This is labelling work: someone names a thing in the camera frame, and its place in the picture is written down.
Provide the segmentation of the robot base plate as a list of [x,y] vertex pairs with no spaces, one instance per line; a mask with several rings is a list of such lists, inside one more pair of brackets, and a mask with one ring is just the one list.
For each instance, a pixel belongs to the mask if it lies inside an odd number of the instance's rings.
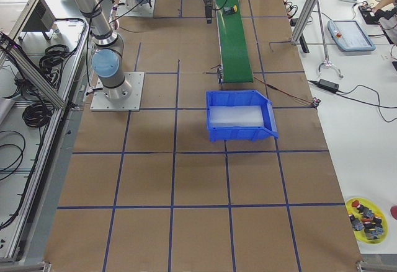
[[100,79],[91,102],[93,112],[140,111],[144,72],[124,72],[125,80],[118,88],[110,89],[103,86]]
[[120,0],[116,16],[120,17],[122,15],[127,17],[146,17],[152,18],[154,16],[154,5],[156,0],[151,0],[150,3],[144,0]]

